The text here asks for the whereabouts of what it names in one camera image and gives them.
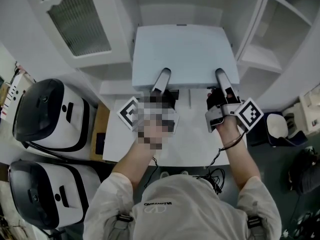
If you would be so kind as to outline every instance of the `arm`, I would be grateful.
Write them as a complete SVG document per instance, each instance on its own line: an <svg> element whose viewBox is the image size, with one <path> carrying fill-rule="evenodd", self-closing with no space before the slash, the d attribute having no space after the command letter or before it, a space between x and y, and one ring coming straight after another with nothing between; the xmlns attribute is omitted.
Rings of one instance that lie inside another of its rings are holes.
<svg viewBox="0 0 320 240"><path fill-rule="evenodd" d="M227 116L224 123L217 126L222 143L228 147L240 132L234 116ZM240 189L237 207L248 216L259 216L266 233L266 239L279 239L281 218L277 205L266 186L261 182L259 169L250 156L245 142L226 150L233 178Z"/></svg>
<svg viewBox="0 0 320 240"><path fill-rule="evenodd" d="M137 138L128 153L115 165L112 172L126 176L133 189L136 189L155 153L155 150L150 149L150 145L144 144L141 139Z"/></svg>
<svg viewBox="0 0 320 240"><path fill-rule="evenodd" d="M167 134L168 127L162 126L161 121L145 120L143 137L138 137L135 140L128 153L116 164L112 172L123 174L130 180L133 189L137 188L156 153L153 146L161 146L162 140Z"/></svg>
<svg viewBox="0 0 320 240"><path fill-rule="evenodd" d="M227 116L222 124L217 125L223 146L228 147L240 136L235 116ZM226 150L231 171L236 185L241 190L247 181L254 176L260 178L259 169L249 154L243 139L234 147Z"/></svg>

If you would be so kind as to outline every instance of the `frosted glass panel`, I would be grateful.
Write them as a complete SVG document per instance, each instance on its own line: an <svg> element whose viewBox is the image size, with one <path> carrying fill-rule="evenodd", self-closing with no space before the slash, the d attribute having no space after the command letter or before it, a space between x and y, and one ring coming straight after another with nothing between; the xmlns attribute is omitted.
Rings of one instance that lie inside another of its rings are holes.
<svg viewBox="0 0 320 240"><path fill-rule="evenodd" d="M48 14L73 55L111 50L93 0L63 0Z"/></svg>

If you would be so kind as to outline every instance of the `white box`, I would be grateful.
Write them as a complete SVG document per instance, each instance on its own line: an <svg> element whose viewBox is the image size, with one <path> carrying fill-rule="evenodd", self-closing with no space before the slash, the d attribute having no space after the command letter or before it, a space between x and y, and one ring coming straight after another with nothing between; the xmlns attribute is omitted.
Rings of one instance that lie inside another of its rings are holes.
<svg viewBox="0 0 320 240"><path fill-rule="evenodd" d="M162 69L169 68L168 89L217 86L215 71L222 68L231 84L240 83L231 46L221 27L154 25L138 27L132 86L150 90Z"/></svg>

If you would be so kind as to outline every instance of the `black bag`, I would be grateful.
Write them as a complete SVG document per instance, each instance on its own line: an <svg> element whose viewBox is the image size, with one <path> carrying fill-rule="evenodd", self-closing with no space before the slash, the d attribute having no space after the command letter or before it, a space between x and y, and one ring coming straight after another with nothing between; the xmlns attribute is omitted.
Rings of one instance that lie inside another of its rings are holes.
<svg viewBox="0 0 320 240"><path fill-rule="evenodd" d="M298 195L320 186L320 160L313 147L307 147L298 154L289 170L289 182Z"/></svg>

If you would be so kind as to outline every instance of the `cabinet door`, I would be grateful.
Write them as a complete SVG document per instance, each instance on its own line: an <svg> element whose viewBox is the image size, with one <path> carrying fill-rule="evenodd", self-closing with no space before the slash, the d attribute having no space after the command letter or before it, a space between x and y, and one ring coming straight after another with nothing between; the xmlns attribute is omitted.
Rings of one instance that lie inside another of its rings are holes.
<svg viewBox="0 0 320 240"><path fill-rule="evenodd" d="M73 68L130 61L114 0L28 0L42 28Z"/></svg>

